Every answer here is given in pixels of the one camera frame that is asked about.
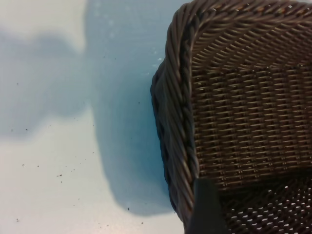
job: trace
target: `woven basket wall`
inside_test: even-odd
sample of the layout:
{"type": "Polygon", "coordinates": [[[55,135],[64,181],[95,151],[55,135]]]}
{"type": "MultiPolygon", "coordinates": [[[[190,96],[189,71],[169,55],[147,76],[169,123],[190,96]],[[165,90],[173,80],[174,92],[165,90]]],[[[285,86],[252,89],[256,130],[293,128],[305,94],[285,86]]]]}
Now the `woven basket wall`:
{"type": "Polygon", "coordinates": [[[312,5],[195,0],[168,29],[152,102],[173,208],[219,189],[233,234],[312,233],[312,5]]]}

